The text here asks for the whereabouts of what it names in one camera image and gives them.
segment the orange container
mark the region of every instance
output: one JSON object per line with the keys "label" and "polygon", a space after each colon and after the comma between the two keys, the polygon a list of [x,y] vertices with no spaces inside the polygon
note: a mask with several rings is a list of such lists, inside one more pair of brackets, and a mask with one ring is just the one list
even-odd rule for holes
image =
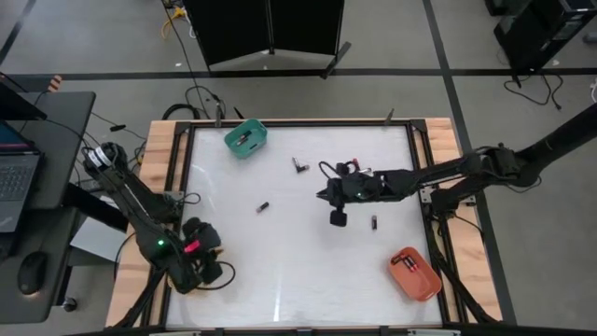
{"label": "orange container", "polygon": [[[410,256],[417,269],[409,269],[400,256]],[[388,270],[407,295],[416,301],[427,301],[441,290],[441,279],[414,247],[405,247],[388,260]]]}

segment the laptop screen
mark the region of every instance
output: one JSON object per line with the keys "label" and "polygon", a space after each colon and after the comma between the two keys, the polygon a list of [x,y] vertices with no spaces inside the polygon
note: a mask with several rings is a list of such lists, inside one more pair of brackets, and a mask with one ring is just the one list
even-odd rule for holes
{"label": "laptop screen", "polygon": [[33,150],[12,127],[0,122],[0,153],[14,153]]}

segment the wooden table frame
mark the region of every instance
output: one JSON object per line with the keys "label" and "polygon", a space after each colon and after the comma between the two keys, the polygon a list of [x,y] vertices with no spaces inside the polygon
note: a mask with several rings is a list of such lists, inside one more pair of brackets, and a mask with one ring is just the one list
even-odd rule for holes
{"label": "wooden table frame", "polygon": [[[224,120],[224,124],[234,124],[238,120]],[[366,123],[383,125],[384,119],[268,119],[263,122],[319,122],[319,123]],[[427,164],[441,163],[460,157],[454,130],[450,119],[393,119],[394,124],[408,123],[408,133],[414,140],[411,152],[417,153],[415,167],[425,167]],[[187,143],[189,139],[186,130],[189,125],[213,125],[212,121],[153,121],[146,143],[146,154],[140,172],[141,180],[154,192],[166,189],[180,190],[185,186],[185,162],[189,160]],[[475,207],[461,206],[457,215],[477,223]],[[439,228],[434,223],[434,232]],[[446,255],[453,254],[453,261],[458,270],[461,281],[471,294],[495,319],[501,319],[500,305],[495,292],[485,246],[479,231],[459,219],[450,219],[446,225],[439,228],[444,232],[443,237],[436,234],[436,241]],[[133,229],[129,226],[128,234]],[[114,285],[112,301],[106,319],[106,325],[116,324],[133,305],[146,285],[150,267],[139,253],[137,245],[132,241],[122,249],[122,257],[118,267],[118,276]],[[444,297],[440,301],[446,302],[451,322],[473,322],[470,312],[463,310],[463,305],[455,298],[451,285],[443,276]],[[154,295],[150,314],[145,314],[141,325],[159,325],[165,323],[164,307],[168,301],[169,291],[164,284],[160,284]]]}

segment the black desk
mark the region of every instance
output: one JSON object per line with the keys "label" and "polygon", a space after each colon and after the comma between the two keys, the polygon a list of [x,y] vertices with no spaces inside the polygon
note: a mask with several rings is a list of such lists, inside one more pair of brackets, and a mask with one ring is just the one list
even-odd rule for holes
{"label": "black desk", "polygon": [[[51,306],[63,296],[59,289],[67,273],[68,246],[80,220],[73,207],[27,211],[22,218],[22,239],[16,253],[0,263],[0,324],[37,323],[48,318]],[[49,255],[46,281],[37,293],[23,295],[17,287],[17,272],[22,260],[38,249]]]}
{"label": "black desk", "polygon": [[[39,96],[21,93],[33,103]],[[56,92],[40,97],[37,107],[48,119],[59,122],[76,133],[83,134],[87,128],[91,108],[95,100],[93,92]],[[10,124],[21,129],[22,121]],[[40,175],[34,182],[32,198],[28,200],[23,221],[14,234],[0,235],[0,244],[12,244],[11,255],[0,260],[0,323],[34,323],[48,318],[49,309],[61,304],[70,278],[69,248],[80,215],[86,214],[107,225],[125,231],[128,220],[112,206],[99,201],[88,192],[70,184],[80,138],[59,125],[47,121],[28,121],[22,134],[45,154]],[[17,288],[17,271],[22,259],[47,241],[42,250],[49,253],[45,285],[31,296],[23,296]]]}

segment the red light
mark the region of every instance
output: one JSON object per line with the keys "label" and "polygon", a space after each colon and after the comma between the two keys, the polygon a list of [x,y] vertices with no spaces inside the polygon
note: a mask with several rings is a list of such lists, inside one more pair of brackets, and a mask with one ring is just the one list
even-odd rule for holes
{"label": "red light", "polygon": [[185,253],[191,253],[194,250],[198,249],[199,246],[201,246],[201,244],[199,243],[198,240],[194,241],[193,243],[187,245],[187,247],[185,247]]}

